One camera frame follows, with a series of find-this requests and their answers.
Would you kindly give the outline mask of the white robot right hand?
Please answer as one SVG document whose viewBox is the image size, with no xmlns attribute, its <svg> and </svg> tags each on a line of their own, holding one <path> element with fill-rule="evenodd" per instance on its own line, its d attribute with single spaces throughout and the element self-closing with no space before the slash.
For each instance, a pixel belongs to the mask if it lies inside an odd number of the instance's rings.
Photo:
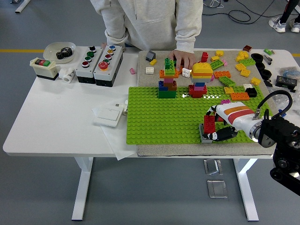
<svg viewBox="0 0 300 225">
<path fill-rule="evenodd" d="M 215 112 L 228 126 L 213 133 L 201 132 L 201 138 L 213 141 L 225 141 L 237 136 L 242 130 L 252 141 L 257 142 L 262 119 L 255 119 L 255 113 L 242 102 L 232 102 L 222 105 L 213 105 L 207 111 L 207 115 Z"/>
</svg>

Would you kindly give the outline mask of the person's left hand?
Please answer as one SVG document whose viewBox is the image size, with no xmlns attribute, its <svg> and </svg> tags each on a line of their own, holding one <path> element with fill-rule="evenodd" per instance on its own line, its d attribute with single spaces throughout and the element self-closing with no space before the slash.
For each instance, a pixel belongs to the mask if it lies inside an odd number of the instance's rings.
<svg viewBox="0 0 300 225">
<path fill-rule="evenodd" d="M 183 62 L 184 68 L 191 70 L 196 63 L 195 55 L 189 52 L 179 50 L 172 50 L 169 53 L 169 58 L 176 61 L 176 70 L 180 71 L 181 63 Z"/>
</svg>

